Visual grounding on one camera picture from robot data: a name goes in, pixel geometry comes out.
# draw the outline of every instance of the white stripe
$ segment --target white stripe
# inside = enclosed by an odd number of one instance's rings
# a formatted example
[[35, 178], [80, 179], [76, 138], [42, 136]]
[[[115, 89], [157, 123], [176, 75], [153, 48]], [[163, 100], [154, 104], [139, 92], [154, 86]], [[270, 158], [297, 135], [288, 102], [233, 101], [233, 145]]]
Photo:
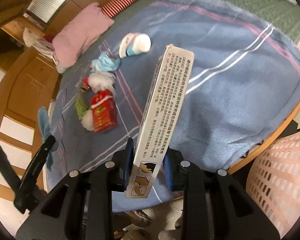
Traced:
[[267, 28], [265, 28], [261, 33], [260, 35], [255, 39], [255, 41], [253, 43], [251, 43], [248, 47], [246, 47], [245, 49], [238, 49], [236, 50], [234, 53], [232, 53], [229, 57], [227, 57], [223, 62], [221, 62], [219, 65], [215, 66], [215, 67], [211, 67], [211, 68], [207, 68], [205, 70], [203, 70], [200, 74], [194, 76], [193, 78], [191, 78], [189, 80], [189, 84], [195, 80], [197, 80], [198, 78], [200, 78], [203, 74], [205, 74], [207, 71], [210, 71], [210, 70], [215, 70], [217, 68], [220, 68], [222, 67], [225, 63], [227, 63], [232, 57], [234, 57], [239, 51], [246, 51], [248, 49], [250, 49], [259, 39], [260, 37], [263, 35], [263, 33], [265, 33], [265, 31], [270, 27], [271, 25], [268, 25]]
[[113, 96], [105, 96], [104, 98], [102, 98], [98, 103], [90, 106], [91, 109], [96, 108], [97, 106], [100, 106], [102, 103], [106, 102], [108, 99], [113, 98]]
[[83, 172], [87, 172], [88, 170], [98, 166], [101, 162], [103, 162], [104, 160], [106, 160], [107, 158], [109, 158], [111, 155], [113, 155], [116, 151], [119, 151], [122, 147], [126, 146], [127, 144], [124, 143], [121, 146], [119, 146], [117, 149], [115, 149], [112, 153], [108, 154], [106, 157], [104, 157], [102, 160], [98, 161], [96, 164], [92, 165], [90, 168], [87, 168], [85, 171]]
[[58, 94], [57, 94], [57, 97], [56, 97], [56, 100], [58, 100], [58, 98], [59, 98], [59, 96], [61, 95], [61, 92], [62, 92], [63, 90], [61, 89], [59, 92], [58, 92]]
[[62, 108], [62, 110], [63, 110], [62, 112], [66, 111], [66, 108], [69, 106], [69, 104], [72, 104], [72, 103], [73, 103], [73, 101], [76, 99], [77, 95], [78, 95], [78, 93], [76, 93], [76, 94], [74, 95], [74, 97], [72, 97], [72, 98], [70, 99], [70, 101], [69, 101], [68, 103], [65, 104], [65, 106]]
[[196, 84], [195, 86], [193, 86], [192, 88], [188, 89], [187, 92], [186, 92], [186, 95], [189, 94], [190, 92], [192, 92], [193, 90], [197, 89], [198, 87], [200, 87], [203, 83], [205, 83], [207, 80], [209, 80], [211, 77], [213, 77], [214, 75], [218, 74], [218, 73], [221, 73], [221, 72], [224, 72], [228, 69], [230, 69], [231, 67], [233, 67], [235, 64], [237, 64], [241, 59], [243, 59], [248, 53], [250, 52], [254, 52], [256, 51], [257, 49], [260, 48], [260, 46], [263, 44], [263, 42], [272, 34], [273, 32], [273, 27], [272, 27], [272, 30], [271, 32], [266, 36], [264, 37], [264, 39], [261, 41], [261, 43], [255, 47], [254, 49], [252, 50], [249, 50], [245, 53], [243, 53], [239, 58], [237, 58], [233, 63], [231, 63], [228, 67], [222, 69], [222, 70], [219, 70], [219, 71], [215, 71], [213, 72], [212, 74], [210, 74], [209, 76], [207, 76], [204, 80], [202, 80], [200, 83]]
[[161, 203], [163, 203], [163, 201], [159, 198], [157, 192], [155, 191], [154, 186], [152, 186], [152, 188], [153, 188], [153, 191], [154, 191], [155, 195], [157, 196], [157, 199], [158, 199]]
[[124, 128], [126, 129], [127, 135], [128, 135], [128, 136], [130, 136], [130, 134], [129, 134], [129, 132], [128, 132], [128, 129], [127, 129], [127, 126], [126, 126], [126, 124], [124, 123], [124, 121], [123, 121], [123, 118], [122, 118], [122, 116], [121, 116], [121, 113], [120, 113], [119, 107], [118, 107], [118, 105], [117, 105], [117, 104], [115, 104], [115, 106], [117, 107], [118, 114], [119, 114], [119, 116], [120, 116], [120, 119], [121, 119], [121, 121], [123, 122], [123, 126], [124, 126]]
[[[138, 126], [132, 128], [129, 133], [132, 133], [135, 129], [139, 128]], [[111, 150], [114, 146], [116, 146], [118, 143], [120, 143], [122, 140], [124, 140], [128, 135], [123, 136], [119, 141], [115, 142], [110, 148], [108, 148], [107, 150], [105, 150], [103, 153], [101, 153], [100, 155], [98, 155], [94, 160], [92, 160], [91, 162], [88, 162], [86, 165], [84, 165], [80, 171], [82, 171], [86, 166], [88, 166], [89, 164], [93, 163], [94, 161], [96, 161], [99, 157], [101, 157], [102, 155], [106, 154], [107, 151]]]

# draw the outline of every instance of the red box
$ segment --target red box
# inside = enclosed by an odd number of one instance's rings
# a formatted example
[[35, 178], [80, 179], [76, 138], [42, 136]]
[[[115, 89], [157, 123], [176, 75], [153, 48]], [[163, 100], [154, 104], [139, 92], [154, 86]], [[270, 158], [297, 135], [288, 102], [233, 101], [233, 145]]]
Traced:
[[106, 131], [118, 125], [113, 94], [106, 89], [91, 99], [95, 132]]

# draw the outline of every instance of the light blue cloth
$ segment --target light blue cloth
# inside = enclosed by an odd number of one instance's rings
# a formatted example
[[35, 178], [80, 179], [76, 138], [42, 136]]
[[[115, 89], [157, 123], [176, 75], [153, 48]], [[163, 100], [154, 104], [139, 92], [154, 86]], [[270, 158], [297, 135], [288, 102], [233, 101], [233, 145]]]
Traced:
[[109, 56], [106, 53], [101, 53], [100, 56], [92, 60], [91, 62], [91, 68], [92, 72], [98, 71], [98, 70], [104, 70], [108, 72], [116, 71], [121, 63], [121, 59], [117, 58], [109, 58]]
[[[89, 58], [100, 51], [118, 55], [127, 33], [146, 33], [148, 53], [122, 60], [115, 72], [118, 127], [106, 133], [85, 130], [74, 101]], [[59, 142], [48, 173], [54, 186], [72, 169], [90, 171], [122, 150], [138, 126], [158, 58], [166, 45], [194, 52], [191, 82], [170, 147], [200, 168], [227, 169], [272, 134], [300, 101], [300, 51], [269, 23], [221, 0], [159, 0], [114, 30], [73, 66], [60, 88], [52, 118]], [[83, 99], [89, 102], [93, 92]], [[114, 211], [145, 208], [175, 198], [159, 173], [147, 199], [113, 192]]]
[[[40, 107], [38, 110], [38, 126], [42, 136], [42, 142], [45, 142], [49, 137], [50, 133], [50, 124], [49, 124], [49, 116], [48, 111], [45, 107]], [[58, 142], [56, 141], [51, 150], [48, 153], [47, 157], [47, 169], [51, 171], [51, 166], [53, 164], [52, 152], [55, 152], [58, 149]]]

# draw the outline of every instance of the pink stripe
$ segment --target pink stripe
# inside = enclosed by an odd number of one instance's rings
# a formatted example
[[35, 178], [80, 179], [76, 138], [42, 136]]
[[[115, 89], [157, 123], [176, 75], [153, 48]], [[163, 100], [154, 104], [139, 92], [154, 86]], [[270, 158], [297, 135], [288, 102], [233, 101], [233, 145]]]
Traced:
[[[106, 50], [108, 50], [108, 52], [109, 52], [111, 55], [113, 55], [112, 52], [111, 52], [111, 50], [110, 50], [110, 48], [109, 48], [108, 42], [107, 42], [106, 40], [104, 40], [104, 41], [103, 41], [103, 44], [104, 44], [104, 46], [106, 47]], [[124, 78], [124, 76], [123, 76], [123, 74], [122, 74], [122, 72], [121, 72], [120, 69], [119, 69], [119, 73], [120, 73], [121, 76], [122, 76], [122, 79], [123, 79], [123, 81], [124, 81], [124, 83], [125, 83], [125, 85], [126, 85], [126, 87], [127, 87], [127, 89], [128, 89], [129, 94], [130, 94], [131, 97], [132, 97], [132, 100], [133, 100], [133, 102], [134, 102], [136, 108], [138, 109], [138, 111], [139, 111], [139, 113], [141, 114], [141, 116], [143, 116], [143, 112], [141, 111], [140, 106], [138, 105], [138, 102], [136, 101], [135, 97], [133, 96], [133, 94], [132, 94], [132, 92], [131, 92], [131, 89], [130, 89], [130, 87], [129, 87], [127, 81], [125, 80], [125, 78]]]
[[138, 118], [137, 118], [137, 116], [136, 116], [136, 113], [133, 111], [133, 108], [132, 108], [132, 106], [131, 106], [131, 104], [130, 104], [130, 101], [129, 101], [129, 99], [128, 99], [127, 95], [126, 95], [126, 92], [124, 91], [124, 88], [123, 88], [123, 86], [122, 86], [122, 84], [121, 84], [121, 81], [120, 81], [120, 79], [119, 79], [118, 77], [117, 77], [117, 80], [118, 80], [118, 83], [119, 83], [119, 85], [120, 85], [120, 87], [121, 87], [121, 90], [122, 90], [122, 92], [123, 92], [123, 94], [124, 94], [124, 98], [127, 100], [128, 105], [129, 105], [129, 107], [130, 107], [130, 109], [131, 109], [131, 111], [132, 111], [132, 113], [133, 113], [133, 115], [134, 115], [134, 118], [135, 118], [136, 121], [137, 121], [137, 124], [138, 124], [139, 126], [141, 126], [140, 121], [138, 120]]
[[[257, 28], [256, 26], [247, 23], [247, 22], [243, 22], [243, 21], [239, 21], [239, 20], [235, 20], [235, 19], [230, 19], [227, 17], [223, 17], [220, 16], [218, 14], [215, 13], [211, 13], [207, 10], [203, 10], [202, 8], [198, 7], [198, 6], [183, 6], [183, 5], [179, 5], [179, 4], [172, 4], [172, 3], [165, 3], [165, 2], [154, 2], [151, 4], [152, 6], [165, 6], [165, 7], [177, 7], [177, 8], [181, 8], [184, 10], [192, 10], [194, 12], [197, 12], [201, 15], [205, 15], [213, 20], [217, 20], [217, 21], [227, 21], [230, 23], [236, 23], [238, 25], [244, 26], [246, 28], [248, 28], [249, 30], [251, 30], [254, 34], [259, 35], [260, 33], [260, 29]], [[287, 50], [283, 49], [281, 46], [279, 46], [273, 39], [271, 39], [270, 37], [266, 40], [266, 42], [269, 43], [270, 46], [272, 46], [281, 56], [285, 57], [288, 61], [290, 61], [290, 63], [292, 64], [292, 66], [296, 69], [296, 71], [299, 73], [300, 75], [300, 65], [296, 62], [296, 60], [292, 57], [292, 55], [290, 54], [290, 52], [288, 52]]]
[[141, 109], [140, 109], [140, 107], [139, 107], [139, 105], [138, 105], [136, 99], [134, 98], [134, 96], [133, 96], [133, 94], [132, 94], [132, 92], [131, 92], [131, 89], [130, 89], [128, 83], [127, 83], [127, 81], [125, 80], [125, 78], [124, 78], [124, 76], [123, 76], [121, 70], [120, 70], [120, 69], [118, 69], [118, 70], [119, 70], [119, 73], [120, 73], [121, 76], [122, 76], [123, 82], [126, 84], [126, 87], [127, 87], [128, 91], [129, 91], [129, 94], [130, 94], [131, 97], [132, 97], [132, 100], [133, 100], [133, 102], [134, 102], [136, 108], [138, 109], [138, 111], [139, 111], [139, 113], [141, 114], [141, 116], [143, 116], [143, 112], [141, 111]]
[[61, 123], [61, 120], [60, 120], [60, 119], [59, 119], [59, 121], [58, 121], [58, 126], [59, 126], [59, 130], [60, 130], [61, 138], [63, 138], [63, 126], [62, 126], [62, 123]]

